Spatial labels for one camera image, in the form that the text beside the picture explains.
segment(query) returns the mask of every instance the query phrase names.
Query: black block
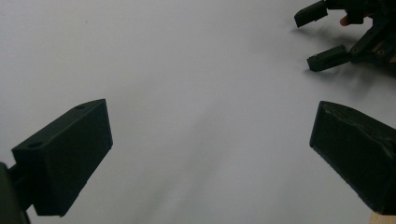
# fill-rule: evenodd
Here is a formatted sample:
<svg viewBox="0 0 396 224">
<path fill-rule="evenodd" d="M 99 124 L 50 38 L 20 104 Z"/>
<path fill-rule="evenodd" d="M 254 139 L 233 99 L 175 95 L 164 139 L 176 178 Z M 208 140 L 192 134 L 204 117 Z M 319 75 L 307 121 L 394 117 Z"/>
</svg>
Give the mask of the black block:
<svg viewBox="0 0 396 224">
<path fill-rule="evenodd" d="M 296 21 L 297 27 L 301 27 L 311 21 L 317 21 L 327 15 L 326 3 L 324 1 L 319 1 L 297 12 L 294 16 L 294 20 Z"/>
<path fill-rule="evenodd" d="M 113 145 L 105 100 L 78 105 L 12 149 L 40 216 L 63 216 Z"/>
<path fill-rule="evenodd" d="M 307 61 L 309 69 L 314 72 L 318 72 L 349 62 L 349 54 L 344 45 L 340 45 L 333 49 L 321 52 L 320 54 L 311 56 Z"/>
<path fill-rule="evenodd" d="M 320 102 L 310 146 L 375 212 L 396 215 L 396 131 L 347 106 Z"/>
<path fill-rule="evenodd" d="M 28 224 L 29 218 L 18 204 L 14 184 L 5 164 L 0 162 L 0 221 L 7 224 Z"/>
</svg>

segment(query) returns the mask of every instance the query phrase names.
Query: robotic hand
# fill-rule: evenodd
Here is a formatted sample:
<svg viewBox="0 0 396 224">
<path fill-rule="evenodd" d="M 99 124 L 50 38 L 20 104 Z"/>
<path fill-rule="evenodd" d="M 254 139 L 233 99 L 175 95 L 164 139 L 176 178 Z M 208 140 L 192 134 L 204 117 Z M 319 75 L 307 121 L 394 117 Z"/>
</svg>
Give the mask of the robotic hand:
<svg viewBox="0 0 396 224">
<path fill-rule="evenodd" d="M 396 64 L 395 0 L 321 0 L 300 10 L 294 19 L 298 27 L 327 16 L 327 9 L 343 9 L 346 24 L 362 24 L 369 16 L 373 27 L 352 47 L 344 45 L 326 50 L 307 59 L 309 68 L 318 72 L 343 63 L 373 63 L 384 67 Z"/>
</svg>

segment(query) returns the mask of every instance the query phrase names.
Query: white surface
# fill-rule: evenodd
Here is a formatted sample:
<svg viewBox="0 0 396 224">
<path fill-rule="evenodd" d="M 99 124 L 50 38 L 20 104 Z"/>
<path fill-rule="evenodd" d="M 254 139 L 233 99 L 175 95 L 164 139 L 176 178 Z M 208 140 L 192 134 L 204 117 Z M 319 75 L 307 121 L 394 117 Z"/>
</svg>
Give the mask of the white surface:
<svg viewBox="0 0 396 224">
<path fill-rule="evenodd" d="M 305 59 L 351 46 L 315 1 L 13 1 L 0 9 L 0 158 L 106 98 L 114 146 L 65 217 L 33 223 L 362 224 L 371 211 L 308 145 L 318 102 L 396 123 L 396 79 Z"/>
</svg>

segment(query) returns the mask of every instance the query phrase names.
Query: white table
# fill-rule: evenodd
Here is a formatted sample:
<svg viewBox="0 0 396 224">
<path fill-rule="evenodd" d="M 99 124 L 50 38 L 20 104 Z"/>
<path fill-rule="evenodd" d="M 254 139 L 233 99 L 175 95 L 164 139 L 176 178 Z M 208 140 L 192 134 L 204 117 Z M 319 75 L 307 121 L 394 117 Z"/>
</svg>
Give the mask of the white table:
<svg viewBox="0 0 396 224">
<path fill-rule="evenodd" d="M 106 98 L 114 146 L 65 217 L 32 223 L 361 224 L 370 209 L 308 145 L 321 100 L 393 126 L 396 79 L 306 58 L 370 26 L 297 29 L 314 0 L 3 1 L 0 160 Z"/>
</svg>

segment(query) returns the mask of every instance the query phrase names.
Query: black plastic part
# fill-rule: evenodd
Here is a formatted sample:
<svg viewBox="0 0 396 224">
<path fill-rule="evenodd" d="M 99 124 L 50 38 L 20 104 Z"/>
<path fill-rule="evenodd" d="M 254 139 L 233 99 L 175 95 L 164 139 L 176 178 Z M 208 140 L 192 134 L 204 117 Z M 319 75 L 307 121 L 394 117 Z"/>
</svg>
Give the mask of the black plastic part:
<svg viewBox="0 0 396 224">
<path fill-rule="evenodd" d="M 343 9 L 350 24 L 362 24 L 364 17 L 373 19 L 373 27 L 352 47 L 347 57 L 337 48 L 323 52 L 330 60 L 308 59 L 312 71 L 322 71 L 342 63 L 372 63 L 377 67 L 396 66 L 396 3 L 394 0 L 322 0 L 300 10 L 294 17 L 297 27 L 327 15 L 327 9 Z"/>
<path fill-rule="evenodd" d="M 40 216 L 63 216 L 113 142 L 105 100 L 78 105 L 12 149 Z"/>
<path fill-rule="evenodd" d="M 29 218 L 21 209 L 14 185 L 5 164 L 0 162 L 0 221 L 7 224 L 28 224 Z"/>
<path fill-rule="evenodd" d="M 343 45 L 326 50 L 307 59 L 309 69 L 314 72 L 349 62 L 349 53 Z"/>
<path fill-rule="evenodd" d="M 364 11 L 359 10 L 347 10 L 346 17 L 350 24 L 363 24 L 364 22 Z"/>
<path fill-rule="evenodd" d="M 294 16 L 297 27 L 304 26 L 311 21 L 317 21 L 327 16 L 327 7 L 324 1 L 316 2 L 315 4 L 301 9 Z"/>
<path fill-rule="evenodd" d="M 18 195 L 18 201 L 22 210 L 26 210 L 32 205 L 31 180 L 29 175 L 21 170 L 18 164 L 15 164 L 8 170 L 11 181 L 14 185 L 15 192 Z"/>
<path fill-rule="evenodd" d="M 320 102 L 310 146 L 375 212 L 396 215 L 396 131 L 344 105 Z"/>
</svg>

